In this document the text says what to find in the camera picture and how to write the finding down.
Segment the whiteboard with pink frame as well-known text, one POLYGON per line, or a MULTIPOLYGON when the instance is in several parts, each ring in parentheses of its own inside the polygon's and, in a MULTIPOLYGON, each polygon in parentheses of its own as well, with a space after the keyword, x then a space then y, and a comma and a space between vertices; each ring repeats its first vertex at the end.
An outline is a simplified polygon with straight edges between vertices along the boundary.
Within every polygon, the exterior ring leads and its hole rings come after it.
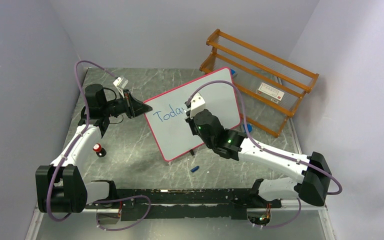
POLYGON ((192 135, 185 121, 185 102, 205 83, 210 85, 199 91, 205 107, 218 117, 225 128, 232 129, 240 125, 240 111, 235 90, 230 85, 232 82, 231 70, 223 67, 145 100, 145 104, 152 108, 145 113, 145 118, 166 162, 203 145, 198 136, 192 135))

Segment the blue marker cap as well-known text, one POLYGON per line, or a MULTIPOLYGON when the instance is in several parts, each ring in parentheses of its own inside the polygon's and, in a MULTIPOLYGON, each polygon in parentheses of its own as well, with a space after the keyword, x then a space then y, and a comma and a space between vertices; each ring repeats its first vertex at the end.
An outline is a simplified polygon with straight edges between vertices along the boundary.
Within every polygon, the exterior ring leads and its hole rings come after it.
POLYGON ((190 171, 191 171, 192 173, 194 173, 194 172, 196 172, 199 168, 200 168, 200 166, 197 165, 197 166, 193 167, 190 171))

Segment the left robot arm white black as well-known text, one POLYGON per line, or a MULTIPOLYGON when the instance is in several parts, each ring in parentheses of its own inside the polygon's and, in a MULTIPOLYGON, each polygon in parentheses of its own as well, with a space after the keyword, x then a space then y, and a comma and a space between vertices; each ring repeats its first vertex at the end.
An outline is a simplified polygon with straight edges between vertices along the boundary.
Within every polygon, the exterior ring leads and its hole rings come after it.
POLYGON ((125 114, 132 119, 148 113, 152 107, 134 98, 124 89, 119 98, 107 100, 101 84, 85 88, 87 104, 81 111, 75 135, 64 151, 51 164, 41 165, 35 172, 38 208, 42 213, 80 213, 86 205, 100 202, 106 208, 119 200, 112 180, 93 180, 85 183, 85 161, 92 151, 103 157, 106 151, 98 147, 110 125, 111 117, 125 114))

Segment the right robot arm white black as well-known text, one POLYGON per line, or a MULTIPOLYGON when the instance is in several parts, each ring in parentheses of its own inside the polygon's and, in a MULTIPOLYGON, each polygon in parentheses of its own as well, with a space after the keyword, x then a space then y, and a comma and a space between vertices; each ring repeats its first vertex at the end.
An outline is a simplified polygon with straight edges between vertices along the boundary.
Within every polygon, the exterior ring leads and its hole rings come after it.
POLYGON ((285 175, 275 180, 256 180, 249 197, 255 207, 290 198, 299 198, 317 207, 325 205, 332 173, 321 153, 292 153, 257 142, 243 132, 224 128, 207 109, 195 116, 187 111, 185 121, 192 134, 199 136, 218 156, 263 165, 285 175))

